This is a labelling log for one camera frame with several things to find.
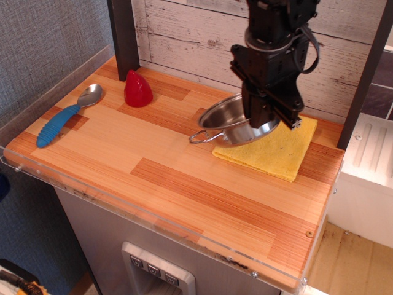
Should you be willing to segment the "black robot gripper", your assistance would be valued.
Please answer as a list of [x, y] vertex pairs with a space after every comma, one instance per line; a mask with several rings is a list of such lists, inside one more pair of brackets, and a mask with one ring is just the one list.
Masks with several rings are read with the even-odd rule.
[[245, 34], [246, 46], [231, 47], [231, 70], [242, 80], [242, 102], [252, 128], [281, 120], [291, 130], [301, 124], [304, 104], [297, 78], [305, 64], [305, 36], [290, 34], [266, 43]]

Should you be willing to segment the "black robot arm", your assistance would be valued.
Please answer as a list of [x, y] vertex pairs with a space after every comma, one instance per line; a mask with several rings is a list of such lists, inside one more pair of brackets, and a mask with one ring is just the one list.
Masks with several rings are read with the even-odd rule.
[[235, 44], [232, 71], [242, 81], [244, 115], [251, 127], [280, 120], [291, 130], [301, 124], [304, 103], [297, 88], [301, 74], [313, 72], [319, 59], [305, 66], [309, 46], [319, 44], [308, 22], [319, 1], [248, 1], [245, 45]]

